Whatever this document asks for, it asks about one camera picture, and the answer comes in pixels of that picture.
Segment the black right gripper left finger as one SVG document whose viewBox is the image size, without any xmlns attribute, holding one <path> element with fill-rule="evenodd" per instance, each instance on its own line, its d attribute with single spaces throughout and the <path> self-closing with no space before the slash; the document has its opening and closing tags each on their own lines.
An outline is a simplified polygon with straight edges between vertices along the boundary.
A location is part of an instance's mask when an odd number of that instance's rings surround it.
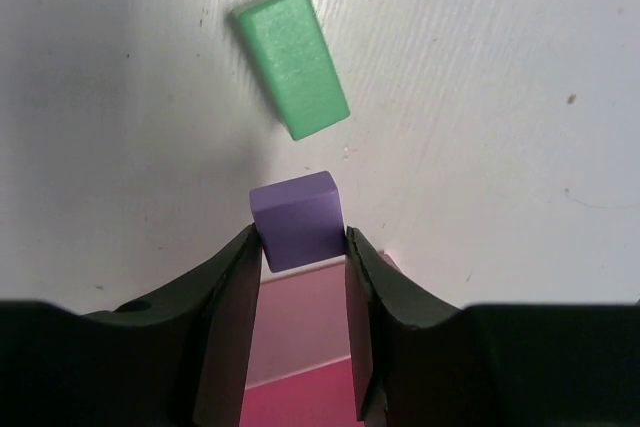
<svg viewBox="0 0 640 427">
<path fill-rule="evenodd" d="M 113 311 L 1 305 L 5 426 L 235 426 L 261 244 L 248 226 L 215 256 Z"/>
</svg>

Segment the green wood block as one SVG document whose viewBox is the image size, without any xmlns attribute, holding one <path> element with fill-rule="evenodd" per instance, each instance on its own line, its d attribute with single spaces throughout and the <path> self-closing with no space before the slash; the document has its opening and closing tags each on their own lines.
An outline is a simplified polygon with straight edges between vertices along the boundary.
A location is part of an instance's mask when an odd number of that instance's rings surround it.
<svg viewBox="0 0 640 427">
<path fill-rule="evenodd" d="M 234 8 L 231 18 L 294 140 L 349 117 L 312 0 L 252 0 Z"/>
</svg>

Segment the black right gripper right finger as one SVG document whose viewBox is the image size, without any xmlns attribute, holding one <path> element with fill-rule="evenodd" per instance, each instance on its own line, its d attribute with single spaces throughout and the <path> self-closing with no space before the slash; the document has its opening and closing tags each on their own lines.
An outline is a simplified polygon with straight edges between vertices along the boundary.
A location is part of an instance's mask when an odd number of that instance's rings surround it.
<svg viewBox="0 0 640 427">
<path fill-rule="evenodd" d="M 635 426 L 632 305 L 456 308 L 346 232 L 357 418 L 368 426 Z"/>
</svg>

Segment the pink plastic box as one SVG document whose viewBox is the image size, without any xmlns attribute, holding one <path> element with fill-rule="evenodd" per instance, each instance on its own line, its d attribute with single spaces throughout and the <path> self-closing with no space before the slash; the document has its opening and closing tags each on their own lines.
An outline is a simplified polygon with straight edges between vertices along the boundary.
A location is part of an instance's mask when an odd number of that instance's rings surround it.
<svg viewBox="0 0 640 427">
<path fill-rule="evenodd" d="M 343 258 L 260 286 L 243 426 L 356 426 Z"/>
</svg>

